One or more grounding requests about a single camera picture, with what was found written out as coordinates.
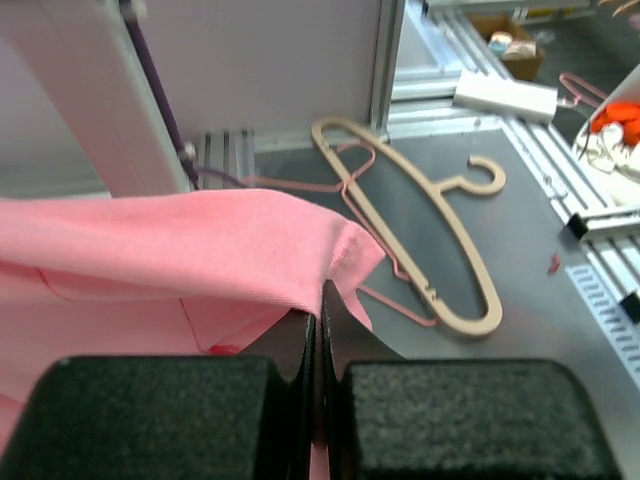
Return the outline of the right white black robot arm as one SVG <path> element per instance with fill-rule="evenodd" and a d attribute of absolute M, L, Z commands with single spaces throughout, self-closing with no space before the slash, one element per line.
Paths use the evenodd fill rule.
<path fill-rule="evenodd" d="M 18 54 L 113 196 L 193 189 L 194 171 L 154 93 L 137 2 L 4 1 L 1 38 Z"/>

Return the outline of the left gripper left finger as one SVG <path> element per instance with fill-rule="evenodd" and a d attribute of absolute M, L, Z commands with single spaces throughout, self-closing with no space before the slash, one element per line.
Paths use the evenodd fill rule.
<path fill-rule="evenodd" d="M 76 356 L 36 383 L 5 479 L 306 479 L 315 320 L 234 356 Z"/>

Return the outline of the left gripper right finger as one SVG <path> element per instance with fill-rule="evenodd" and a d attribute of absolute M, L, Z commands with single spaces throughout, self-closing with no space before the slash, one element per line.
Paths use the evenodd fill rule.
<path fill-rule="evenodd" d="M 586 389 L 547 359 L 405 359 L 323 287 L 333 479 L 616 479 Z"/>

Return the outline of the pink t shirt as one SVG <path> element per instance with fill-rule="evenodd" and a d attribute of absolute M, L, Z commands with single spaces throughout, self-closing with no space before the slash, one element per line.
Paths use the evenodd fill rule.
<path fill-rule="evenodd" d="M 359 224 L 274 190 L 1 203 L 1 459 L 40 377 L 76 356 L 234 356 L 384 254 Z M 309 479 L 329 477 L 311 437 Z"/>

